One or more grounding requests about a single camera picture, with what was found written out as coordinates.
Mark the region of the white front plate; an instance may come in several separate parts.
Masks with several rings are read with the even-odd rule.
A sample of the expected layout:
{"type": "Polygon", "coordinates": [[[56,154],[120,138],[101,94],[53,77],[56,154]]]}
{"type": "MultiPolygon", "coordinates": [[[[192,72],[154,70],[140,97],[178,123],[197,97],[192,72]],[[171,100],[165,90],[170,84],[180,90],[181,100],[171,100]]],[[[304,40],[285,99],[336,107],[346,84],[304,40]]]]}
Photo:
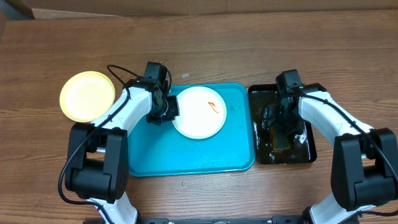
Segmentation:
{"type": "Polygon", "coordinates": [[[219,93],[204,86],[193,86],[177,95],[179,115],[172,121],[175,129],[191,139],[206,139],[223,127],[227,109],[219,93]]]}

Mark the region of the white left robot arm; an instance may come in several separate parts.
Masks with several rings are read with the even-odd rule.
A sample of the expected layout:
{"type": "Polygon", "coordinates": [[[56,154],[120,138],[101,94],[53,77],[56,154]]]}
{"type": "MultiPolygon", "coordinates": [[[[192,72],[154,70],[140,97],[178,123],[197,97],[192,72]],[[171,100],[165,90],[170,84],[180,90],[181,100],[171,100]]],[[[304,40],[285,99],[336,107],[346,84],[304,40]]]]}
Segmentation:
{"type": "Polygon", "coordinates": [[[94,206],[103,223],[137,222],[138,211],[126,193],[128,136],[142,118],[161,125],[177,116],[171,86],[167,78],[129,80],[104,115],[72,126],[67,161],[58,179],[58,193],[66,203],[94,206]]]}

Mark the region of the green yellow sponge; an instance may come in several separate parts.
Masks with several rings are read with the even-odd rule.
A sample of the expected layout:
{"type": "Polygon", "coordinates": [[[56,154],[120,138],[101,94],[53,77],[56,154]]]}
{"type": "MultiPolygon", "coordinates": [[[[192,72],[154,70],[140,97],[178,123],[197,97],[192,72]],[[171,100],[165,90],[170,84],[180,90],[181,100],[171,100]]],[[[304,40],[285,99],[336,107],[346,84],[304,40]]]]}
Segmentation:
{"type": "Polygon", "coordinates": [[[290,149],[287,133],[278,125],[271,128],[272,150],[284,151],[290,149]]]}

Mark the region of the yellow-green plate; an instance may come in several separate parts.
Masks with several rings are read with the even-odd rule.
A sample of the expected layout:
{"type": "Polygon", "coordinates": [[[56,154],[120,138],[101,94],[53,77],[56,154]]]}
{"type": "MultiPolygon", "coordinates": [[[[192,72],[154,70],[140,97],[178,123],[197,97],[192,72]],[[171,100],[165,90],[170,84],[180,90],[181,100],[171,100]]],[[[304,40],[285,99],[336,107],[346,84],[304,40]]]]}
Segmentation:
{"type": "Polygon", "coordinates": [[[69,119],[91,122],[110,109],[115,99],[112,81],[96,71],[85,71],[64,84],[59,98],[60,108],[69,119]]]}

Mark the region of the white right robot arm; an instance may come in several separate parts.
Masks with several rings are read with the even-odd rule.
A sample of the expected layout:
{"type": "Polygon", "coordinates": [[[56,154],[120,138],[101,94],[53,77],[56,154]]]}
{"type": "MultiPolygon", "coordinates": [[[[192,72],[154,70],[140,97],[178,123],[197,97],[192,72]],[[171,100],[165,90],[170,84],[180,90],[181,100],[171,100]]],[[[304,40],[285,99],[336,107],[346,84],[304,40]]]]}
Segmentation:
{"type": "Polygon", "coordinates": [[[320,84],[273,86],[259,114],[258,129],[270,132],[270,147],[290,149],[289,137],[310,123],[333,146],[331,193],[308,207],[301,223],[357,223],[374,207],[397,200],[397,139],[350,115],[320,84]]]}

